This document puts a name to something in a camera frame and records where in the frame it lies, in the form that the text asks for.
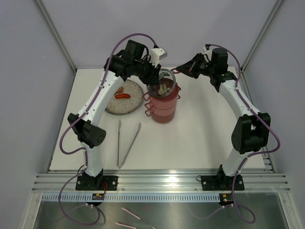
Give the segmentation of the grey glass pot lid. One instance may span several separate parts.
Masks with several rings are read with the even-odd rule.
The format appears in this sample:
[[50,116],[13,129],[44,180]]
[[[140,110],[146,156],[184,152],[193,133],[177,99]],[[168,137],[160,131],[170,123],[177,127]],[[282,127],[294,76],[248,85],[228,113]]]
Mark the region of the grey glass pot lid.
[[164,98],[169,96],[175,89],[176,77],[173,71],[162,68],[159,72],[159,84],[146,86],[150,96]]

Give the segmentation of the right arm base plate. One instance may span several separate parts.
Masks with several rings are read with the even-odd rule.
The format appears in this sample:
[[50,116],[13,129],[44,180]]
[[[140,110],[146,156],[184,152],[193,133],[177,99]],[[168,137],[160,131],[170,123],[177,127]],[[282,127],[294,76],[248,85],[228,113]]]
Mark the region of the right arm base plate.
[[[198,175],[196,180],[201,183],[203,191],[232,191],[234,177],[225,176],[219,178],[215,176]],[[243,191],[244,182],[241,175],[238,175],[234,183],[234,191]]]

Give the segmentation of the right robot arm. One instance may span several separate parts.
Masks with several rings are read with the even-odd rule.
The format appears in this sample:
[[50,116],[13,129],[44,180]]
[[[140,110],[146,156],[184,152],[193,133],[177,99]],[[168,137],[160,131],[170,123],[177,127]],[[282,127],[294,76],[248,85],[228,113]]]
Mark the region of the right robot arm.
[[211,57],[198,53],[187,63],[176,67],[179,73],[194,79],[201,74],[208,76],[211,85],[227,101],[236,117],[231,135],[233,149],[211,181],[220,189],[230,188],[239,182],[244,163],[252,153],[266,146],[271,123],[268,113],[261,113],[244,97],[235,74],[228,70],[227,60],[227,52],[217,48],[212,51]]

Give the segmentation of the pink lunch container with handle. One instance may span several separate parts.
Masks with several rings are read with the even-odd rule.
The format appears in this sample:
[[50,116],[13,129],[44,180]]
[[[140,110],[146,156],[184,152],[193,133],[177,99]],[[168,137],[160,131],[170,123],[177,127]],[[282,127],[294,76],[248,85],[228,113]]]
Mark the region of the pink lunch container with handle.
[[148,92],[146,92],[143,95],[143,99],[145,101],[149,101],[149,103],[153,105],[172,107],[177,103],[177,100],[181,98],[179,95],[180,91],[181,91],[180,86],[176,84],[174,90],[166,97],[157,98],[151,96]]

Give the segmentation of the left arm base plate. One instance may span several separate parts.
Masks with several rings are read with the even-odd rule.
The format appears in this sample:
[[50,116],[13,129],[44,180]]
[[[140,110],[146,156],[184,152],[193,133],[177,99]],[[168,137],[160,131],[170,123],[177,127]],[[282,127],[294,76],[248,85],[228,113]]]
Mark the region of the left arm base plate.
[[116,191],[117,176],[102,175],[97,177],[78,176],[76,190],[80,191]]

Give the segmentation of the dark red lunch container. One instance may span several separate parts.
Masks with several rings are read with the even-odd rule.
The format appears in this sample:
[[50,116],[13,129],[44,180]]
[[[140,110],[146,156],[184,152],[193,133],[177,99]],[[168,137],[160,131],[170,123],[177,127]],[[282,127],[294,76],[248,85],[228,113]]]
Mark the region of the dark red lunch container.
[[148,116],[148,117],[152,117],[152,119],[154,121],[156,121],[157,123],[160,123],[160,124],[165,124],[165,123],[168,123],[170,121],[172,121],[174,119],[174,116],[175,116],[175,111],[176,110],[173,110],[172,113],[170,113],[169,115],[166,115],[166,116],[160,116],[160,115],[157,115],[149,110],[146,110],[145,111],[145,114]]

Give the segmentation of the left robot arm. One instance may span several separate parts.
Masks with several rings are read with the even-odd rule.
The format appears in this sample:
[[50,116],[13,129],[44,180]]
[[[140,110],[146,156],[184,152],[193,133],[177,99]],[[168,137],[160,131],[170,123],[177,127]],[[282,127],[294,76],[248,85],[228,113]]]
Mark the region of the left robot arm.
[[161,69],[158,54],[148,58],[136,58],[134,54],[117,54],[108,58],[99,84],[90,98],[77,113],[70,113],[69,130],[73,130],[84,151],[84,173],[86,184],[93,190],[103,184],[100,145],[106,137],[106,131],[98,125],[102,114],[114,93],[130,76],[137,76],[145,85],[156,85]]

